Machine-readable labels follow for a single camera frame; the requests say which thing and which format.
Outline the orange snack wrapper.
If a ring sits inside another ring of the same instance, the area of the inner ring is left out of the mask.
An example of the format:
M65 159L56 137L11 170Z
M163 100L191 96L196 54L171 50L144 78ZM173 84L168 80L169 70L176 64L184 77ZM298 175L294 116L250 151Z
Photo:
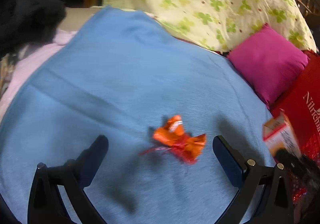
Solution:
M144 155L154 151L164 151L171 153L185 164L195 164L198 156L202 153L206 145L206 134L195 137L185 132L182 117L175 115L167 120L164 126L154 130L153 139L160 143L156 147L142 151L139 155Z

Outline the pink bed sheet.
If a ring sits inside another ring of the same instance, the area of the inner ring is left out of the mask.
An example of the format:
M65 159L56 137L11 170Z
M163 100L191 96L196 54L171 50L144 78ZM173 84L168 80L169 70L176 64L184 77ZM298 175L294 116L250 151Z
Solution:
M13 101L18 90L27 81L27 79L49 58L59 52L78 31L58 30L53 39L53 43L37 48L26 58L18 61L13 71L12 79L1 97L1 121Z

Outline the blue towel blanket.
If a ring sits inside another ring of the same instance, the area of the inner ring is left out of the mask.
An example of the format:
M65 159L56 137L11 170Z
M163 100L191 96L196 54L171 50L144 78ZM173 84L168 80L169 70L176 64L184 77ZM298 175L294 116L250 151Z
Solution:
M180 115L206 134L195 164L154 130ZM212 151L222 135L245 158L274 161L265 104L229 61L169 35L140 11L96 13L20 88L1 123L1 194L22 223L38 163L74 159L99 135L109 151L86 194L108 223L214 223L236 194Z

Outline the black clothing pile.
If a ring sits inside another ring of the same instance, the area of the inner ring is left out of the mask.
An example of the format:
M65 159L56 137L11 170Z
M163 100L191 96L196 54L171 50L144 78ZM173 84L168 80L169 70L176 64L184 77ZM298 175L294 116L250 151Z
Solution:
M1 0L1 57L49 43L65 16L61 0Z

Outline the red Nilrich paper bag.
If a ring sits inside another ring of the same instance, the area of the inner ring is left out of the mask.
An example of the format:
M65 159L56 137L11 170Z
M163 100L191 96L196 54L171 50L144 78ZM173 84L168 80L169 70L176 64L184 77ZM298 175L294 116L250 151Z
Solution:
M295 82L270 107L288 117L302 154L319 165L319 56L312 56Z

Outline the orange white cigarette box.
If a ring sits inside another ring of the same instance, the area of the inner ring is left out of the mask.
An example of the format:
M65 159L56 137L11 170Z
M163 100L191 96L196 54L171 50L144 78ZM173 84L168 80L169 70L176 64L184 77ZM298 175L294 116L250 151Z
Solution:
M278 117L264 123L263 141L273 158L276 158L280 150L285 150L296 158L302 155L293 127L283 111Z

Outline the magenta pillow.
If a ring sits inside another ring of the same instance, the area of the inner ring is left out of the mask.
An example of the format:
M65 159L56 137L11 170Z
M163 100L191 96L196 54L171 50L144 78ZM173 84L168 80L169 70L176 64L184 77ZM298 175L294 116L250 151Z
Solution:
M309 62L306 54L268 24L232 49L228 59L266 106L277 100Z

